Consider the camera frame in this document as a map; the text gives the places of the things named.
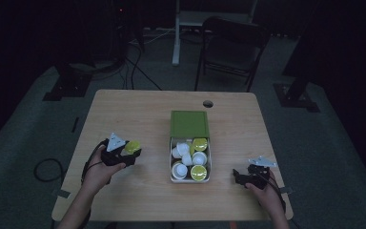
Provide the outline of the grey round stand base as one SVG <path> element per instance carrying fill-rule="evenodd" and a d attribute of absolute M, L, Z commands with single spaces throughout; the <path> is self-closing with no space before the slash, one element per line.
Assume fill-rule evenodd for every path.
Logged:
<path fill-rule="evenodd" d="M 74 63 L 71 67 L 81 73 L 110 73 L 118 70 L 123 65 L 119 61 L 99 61 L 94 62 L 92 65 L 84 63 Z"/>

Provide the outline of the person's right hand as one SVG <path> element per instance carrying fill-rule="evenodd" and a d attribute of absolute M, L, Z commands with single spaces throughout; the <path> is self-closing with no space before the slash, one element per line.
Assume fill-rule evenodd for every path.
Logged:
<path fill-rule="evenodd" d="M 285 217 L 280 197 L 276 192 L 277 185 L 275 182 L 275 175 L 273 172 L 270 172 L 269 181 L 273 184 L 273 186 L 267 184 L 263 190 L 258 189 L 252 183 L 247 183 L 245 187 L 248 188 L 256 196 L 260 205 L 267 212 L 270 218 L 271 216 Z"/>

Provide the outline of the person's left hand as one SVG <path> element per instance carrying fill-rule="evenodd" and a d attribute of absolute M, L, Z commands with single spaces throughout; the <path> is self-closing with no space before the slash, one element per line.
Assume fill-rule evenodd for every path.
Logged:
<path fill-rule="evenodd" d="M 112 176 L 124 169 L 126 165 L 119 163 L 107 166 L 101 160 L 101 152 L 105 149 L 101 146 L 93 155 L 84 176 L 81 189 L 95 192 L 96 194 L 111 180 Z"/>

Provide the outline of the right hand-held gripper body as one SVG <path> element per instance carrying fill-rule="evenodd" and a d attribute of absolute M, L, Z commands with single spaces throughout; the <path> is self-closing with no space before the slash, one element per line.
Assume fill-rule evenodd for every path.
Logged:
<path fill-rule="evenodd" d="M 270 180 L 270 169 L 277 166 L 276 162 L 264 156 L 249 159 L 248 173 L 251 176 L 250 183 L 263 190 Z"/>

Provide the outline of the black stand base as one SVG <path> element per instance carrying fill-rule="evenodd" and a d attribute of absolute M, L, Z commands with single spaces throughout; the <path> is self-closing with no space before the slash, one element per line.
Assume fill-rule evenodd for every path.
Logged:
<path fill-rule="evenodd" d="M 55 65 L 59 76 L 44 101 L 60 101 L 63 97 L 84 97 L 92 80 L 92 75 L 81 73 L 69 64 Z"/>
<path fill-rule="evenodd" d="M 274 84 L 274 91 L 282 107 L 303 108 L 310 113 L 320 112 L 317 104 L 309 97 L 305 84 Z"/>

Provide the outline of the black folding chair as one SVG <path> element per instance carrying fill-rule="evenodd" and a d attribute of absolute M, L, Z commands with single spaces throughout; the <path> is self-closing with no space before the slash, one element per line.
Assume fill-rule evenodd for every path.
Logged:
<path fill-rule="evenodd" d="M 198 89 L 200 73 L 206 74 L 207 69 L 212 69 L 245 76 L 249 92 L 270 37 L 267 29 L 254 23 L 219 16 L 207 18 L 201 26 L 202 42 L 194 89 Z"/>

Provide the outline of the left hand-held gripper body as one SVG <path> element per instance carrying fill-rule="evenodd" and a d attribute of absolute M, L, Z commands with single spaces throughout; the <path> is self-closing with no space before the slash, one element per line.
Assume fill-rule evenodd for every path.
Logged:
<path fill-rule="evenodd" d="M 114 166 L 119 163 L 130 166 L 132 164 L 131 159 L 128 156 L 122 156 L 122 151 L 128 143 L 128 140 L 111 133 L 110 137 L 105 140 L 106 149 L 101 152 L 101 160 L 107 166 Z"/>

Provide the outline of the yellow-lidded coffee capsule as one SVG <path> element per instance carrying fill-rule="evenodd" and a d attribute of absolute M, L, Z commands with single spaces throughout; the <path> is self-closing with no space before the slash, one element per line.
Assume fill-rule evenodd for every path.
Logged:
<path fill-rule="evenodd" d="M 141 150 L 141 144 L 137 140 L 129 141 L 126 145 L 124 150 L 127 152 L 128 155 L 133 155 L 138 153 Z"/>

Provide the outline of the white desk frame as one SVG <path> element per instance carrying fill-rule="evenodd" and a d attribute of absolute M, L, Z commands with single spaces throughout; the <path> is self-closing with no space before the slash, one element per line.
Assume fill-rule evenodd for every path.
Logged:
<path fill-rule="evenodd" d="M 211 11 L 194 11 L 180 9 L 180 0 L 175 0 L 175 19 L 174 19 L 174 45 L 172 65 L 178 66 L 180 62 L 180 35 L 183 27 L 200 27 L 202 23 L 211 16 L 221 16 L 228 19 L 238 20 L 241 22 L 252 22 L 254 19 L 254 11 L 258 0 L 251 0 L 249 11 L 247 13 L 238 12 L 211 12 Z"/>

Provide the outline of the dark equipment rack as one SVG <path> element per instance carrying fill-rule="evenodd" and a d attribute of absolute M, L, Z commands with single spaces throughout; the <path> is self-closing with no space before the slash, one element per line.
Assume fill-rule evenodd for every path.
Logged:
<path fill-rule="evenodd" d="M 140 51 L 145 51 L 142 11 L 143 0 L 107 0 L 111 19 L 111 57 L 122 62 L 127 55 L 127 46 L 131 39 L 138 43 Z"/>

